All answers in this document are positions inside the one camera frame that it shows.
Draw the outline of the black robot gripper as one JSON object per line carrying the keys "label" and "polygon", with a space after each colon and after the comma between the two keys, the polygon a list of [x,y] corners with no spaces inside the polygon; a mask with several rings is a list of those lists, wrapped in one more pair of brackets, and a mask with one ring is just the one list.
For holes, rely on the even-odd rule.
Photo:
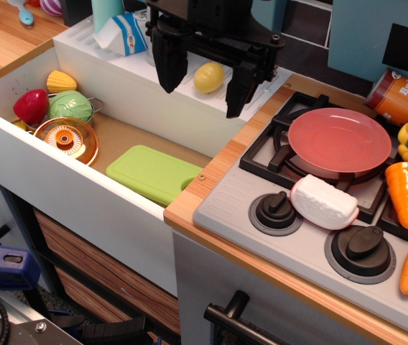
{"label": "black robot gripper", "polygon": [[282,38],[258,23],[252,1],[148,1],[159,84],[173,92],[187,75],[193,53],[233,68],[226,90],[226,118],[239,117],[259,85],[277,74]]}

